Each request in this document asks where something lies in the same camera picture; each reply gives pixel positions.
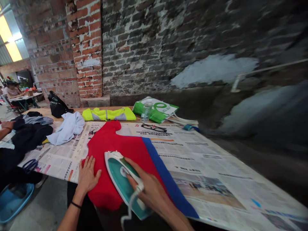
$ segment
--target black bracelet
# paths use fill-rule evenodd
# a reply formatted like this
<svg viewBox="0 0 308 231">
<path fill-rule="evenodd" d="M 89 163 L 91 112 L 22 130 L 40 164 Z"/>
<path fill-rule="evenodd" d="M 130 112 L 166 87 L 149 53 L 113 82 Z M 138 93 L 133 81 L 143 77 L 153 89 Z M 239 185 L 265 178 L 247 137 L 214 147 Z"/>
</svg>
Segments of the black bracelet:
<svg viewBox="0 0 308 231">
<path fill-rule="evenodd" d="M 75 205 L 77 208 L 81 209 L 81 206 L 78 204 L 75 204 L 74 202 L 71 202 L 72 205 Z"/>
</svg>

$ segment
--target green bag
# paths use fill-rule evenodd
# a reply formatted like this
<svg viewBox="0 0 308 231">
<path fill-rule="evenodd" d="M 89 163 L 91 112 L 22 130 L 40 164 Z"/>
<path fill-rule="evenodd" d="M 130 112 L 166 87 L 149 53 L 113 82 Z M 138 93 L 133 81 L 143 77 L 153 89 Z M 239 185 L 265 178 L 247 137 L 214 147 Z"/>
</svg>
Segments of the green bag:
<svg viewBox="0 0 308 231">
<path fill-rule="evenodd" d="M 153 108 L 151 110 L 149 119 L 157 123 L 164 122 L 165 119 L 168 119 L 179 108 L 178 106 L 174 106 L 148 96 L 143 100 L 135 102 L 133 113 L 141 115 L 143 111 L 143 103 L 146 102 L 148 99 L 152 99 L 153 103 Z"/>
</svg>

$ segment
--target scissors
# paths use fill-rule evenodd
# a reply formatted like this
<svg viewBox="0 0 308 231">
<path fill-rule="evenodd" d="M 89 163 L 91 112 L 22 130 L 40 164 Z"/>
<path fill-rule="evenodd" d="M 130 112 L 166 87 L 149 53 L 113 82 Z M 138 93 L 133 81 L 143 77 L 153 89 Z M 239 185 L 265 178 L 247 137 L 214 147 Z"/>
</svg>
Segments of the scissors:
<svg viewBox="0 0 308 231">
<path fill-rule="evenodd" d="M 46 151 L 44 151 L 39 157 L 38 159 L 31 159 L 29 160 L 27 163 L 25 163 L 22 166 L 22 169 L 26 172 L 26 174 L 29 174 L 30 172 L 34 171 L 38 165 L 39 165 L 39 160 L 50 150 L 50 148 L 48 148 Z"/>
</svg>

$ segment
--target brick wall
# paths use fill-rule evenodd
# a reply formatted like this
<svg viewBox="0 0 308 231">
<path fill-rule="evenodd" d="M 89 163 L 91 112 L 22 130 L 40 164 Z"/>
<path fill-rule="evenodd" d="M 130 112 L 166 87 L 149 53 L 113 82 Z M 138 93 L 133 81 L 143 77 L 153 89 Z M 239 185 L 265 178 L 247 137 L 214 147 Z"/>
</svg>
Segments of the brick wall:
<svg viewBox="0 0 308 231">
<path fill-rule="evenodd" d="M 45 98 L 52 90 L 68 107 L 80 107 L 64 0 L 13 0 L 11 5 Z"/>
<path fill-rule="evenodd" d="M 66 0 L 66 13 L 81 98 L 102 96 L 100 0 Z"/>
<path fill-rule="evenodd" d="M 291 0 L 103 0 L 102 5 L 103 92 L 113 95 L 174 89 L 172 78 L 214 54 L 255 57 L 259 68 L 272 65 L 307 22 L 304 8 Z"/>
<path fill-rule="evenodd" d="M 32 71 L 30 59 L 23 59 L 14 63 L 7 64 L 5 66 L 0 66 L 0 74 L 3 78 L 13 72 L 29 70 Z"/>
</svg>

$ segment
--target teal iron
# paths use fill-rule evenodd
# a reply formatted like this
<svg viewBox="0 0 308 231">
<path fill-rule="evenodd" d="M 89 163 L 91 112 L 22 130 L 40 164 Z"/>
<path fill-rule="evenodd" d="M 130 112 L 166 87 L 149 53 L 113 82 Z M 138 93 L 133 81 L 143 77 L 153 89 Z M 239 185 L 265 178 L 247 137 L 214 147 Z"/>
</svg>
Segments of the teal iron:
<svg viewBox="0 0 308 231">
<path fill-rule="evenodd" d="M 131 220 L 132 211 L 140 220 L 144 220 L 152 213 L 152 210 L 137 198 L 139 193 L 144 189 L 143 181 L 136 170 L 124 159 L 122 154 L 118 151 L 105 152 L 105 163 L 115 188 L 128 206 L 128 216 L 121 217 L 121 225 L 124 230 L 124 221 Z M 130 185 L 126 174 L 131 175 L 137 182 L 136 191 Z"/>
</svg>

